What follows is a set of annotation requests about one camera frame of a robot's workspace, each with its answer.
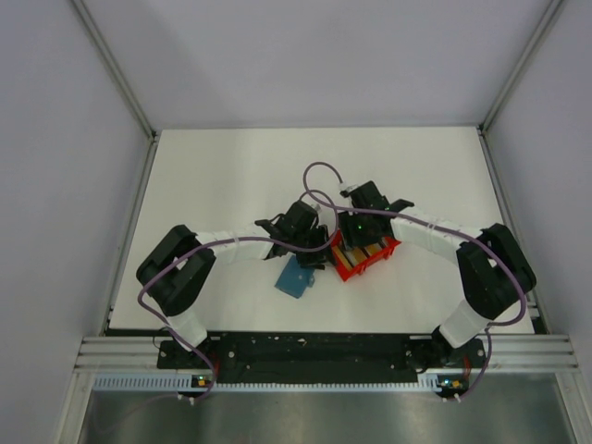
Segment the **red plastic bin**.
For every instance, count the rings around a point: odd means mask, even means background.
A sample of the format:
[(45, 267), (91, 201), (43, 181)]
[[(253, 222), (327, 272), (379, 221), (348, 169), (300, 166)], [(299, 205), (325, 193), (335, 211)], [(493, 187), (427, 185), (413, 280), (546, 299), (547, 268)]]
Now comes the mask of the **red plastic bin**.
[(343, 282), (362, 275), (369, 267), (388, 260), (401, 243), (391, 237), (383, 237), (374, 244), (347, 250), (341, 232), (338, 230), (331, 243), (335, 269)]

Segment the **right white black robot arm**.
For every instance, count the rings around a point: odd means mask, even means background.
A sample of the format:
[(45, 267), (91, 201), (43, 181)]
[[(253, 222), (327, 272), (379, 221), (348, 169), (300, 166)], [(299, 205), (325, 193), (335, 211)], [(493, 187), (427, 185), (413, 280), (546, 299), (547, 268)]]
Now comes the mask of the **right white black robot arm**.
[(404, 199), (391, 203), (373, 181), (342, 185), (340, 194), (352, 206), (339, 212), (346, 249), (361, 249), (392, 238), (458, 267), (463, 299), (433, 332), (431, 351), (439, 364), (451, 366), (461, 360), (465, 344), (520, 302), (537, 283), (518, 242), (500, 223), (469, 228), (432, 216)]

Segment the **blue leather card holder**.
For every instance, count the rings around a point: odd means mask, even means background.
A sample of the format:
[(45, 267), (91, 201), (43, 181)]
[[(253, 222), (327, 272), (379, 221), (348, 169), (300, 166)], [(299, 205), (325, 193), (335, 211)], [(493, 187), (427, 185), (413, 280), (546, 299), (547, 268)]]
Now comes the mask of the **blue leather card holder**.
[(297, 258), (292, 256), (280, 273), (275, 288), (294, 299), (300, 299), (314, 284), (315, 269), (302, 267)]

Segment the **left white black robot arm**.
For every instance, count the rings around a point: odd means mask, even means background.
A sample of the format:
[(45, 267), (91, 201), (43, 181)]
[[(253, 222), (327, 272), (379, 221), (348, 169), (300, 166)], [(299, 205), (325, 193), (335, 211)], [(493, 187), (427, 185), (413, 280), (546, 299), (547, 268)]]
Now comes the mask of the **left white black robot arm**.
[(330, 243), (335, 235), (319, 223), (316, 207), (301, 200), (272, 219), (259, 219), (231, 231), (193, 232), (176, 225), (136, 271), (142, 289), (156, 303), (156, 315), (177, 340), (178, 356), (189, 366), (209, 358), (207, 331), (196, 302), (217, 265), (270, 260), (293, 253), (304, 268), (334, 264)]

